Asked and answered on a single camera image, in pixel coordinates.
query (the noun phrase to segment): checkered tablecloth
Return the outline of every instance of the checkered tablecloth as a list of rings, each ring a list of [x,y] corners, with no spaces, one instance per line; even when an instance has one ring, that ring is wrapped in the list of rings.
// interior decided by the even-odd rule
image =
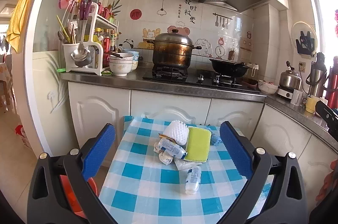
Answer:
[[[125,116],[124,136],[104,181],[99,199],[118,223],[217,223],[234,202],[246,178],[241,176],[225,146],[210,146],[208,160],[200,165],[201,184],[195,195],[185,194],[188,170],[174,162],[161,163],[153,151],[170,122]],[[219,135],[219,127],[207,128]],[[270,176],[251,212],[258,214],[270,190]]]

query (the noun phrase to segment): person's hand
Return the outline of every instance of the person's hand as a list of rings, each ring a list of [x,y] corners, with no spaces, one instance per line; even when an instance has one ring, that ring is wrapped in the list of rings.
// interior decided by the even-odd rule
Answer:
[[[331,170],[334,171],[334,169],[336,168],[338,159],[335,161],[332,161],[330,164],[330,168]],[[327,188],[331,185],[332,183],[332,178],[333,178],[333,172],[329,173],[325,178],[324,178],[324,185],[322,186],[322,188],[319,191],[319,194],[316,196],[316,201],[322,201],[324,199],[324,197],[326,196],[326,191]]]

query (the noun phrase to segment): tile floor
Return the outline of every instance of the tile floor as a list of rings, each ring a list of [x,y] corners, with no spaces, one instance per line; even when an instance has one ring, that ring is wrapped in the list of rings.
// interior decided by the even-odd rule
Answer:
[[[27,199],[31,177],[37,162],[33,151],[15,135],[20,117],[12,109],[0,108],[0,189],[18,216],[27,222]],[[101,167],[94,178],[99,191],[108,173]]]

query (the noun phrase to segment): green sponge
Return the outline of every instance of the green sponge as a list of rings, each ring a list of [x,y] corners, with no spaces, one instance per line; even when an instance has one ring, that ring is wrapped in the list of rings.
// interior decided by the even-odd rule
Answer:
[[[210,149],[211,132],[206,129],[189,127],[189,135],[186,145],[187,155],[184,160],[194,162],[206,162]]]

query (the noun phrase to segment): white lower cabinet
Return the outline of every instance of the white lower cabinet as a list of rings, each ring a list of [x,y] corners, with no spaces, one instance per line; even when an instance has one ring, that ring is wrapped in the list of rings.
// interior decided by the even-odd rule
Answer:
[[[229,121],[250,139],[262,108],[263,103],[212,99],[206,125],[220,126],[224,121]]]
[[[103,165],[110,166],[123,134],[123,116],[130,115],[131,91],[68,83],[73,123],[79,146],[96,137],[105,124],[115,127],[115,141]]]
[[[285,156],[288,152],[294,152],[298,158],[310,136],[311,133],[293,120],[265,105],[251,143],[273,155]]]
[[[336,159],[337,154],[313,135],[298,158],[308,200],[308,213],[316,206],[315,198],[324,184],[325,176],[332,171],[330,163]]]
[[[207,119],[211,99],[131,91],[131,115],[186,124],[202,124]]]

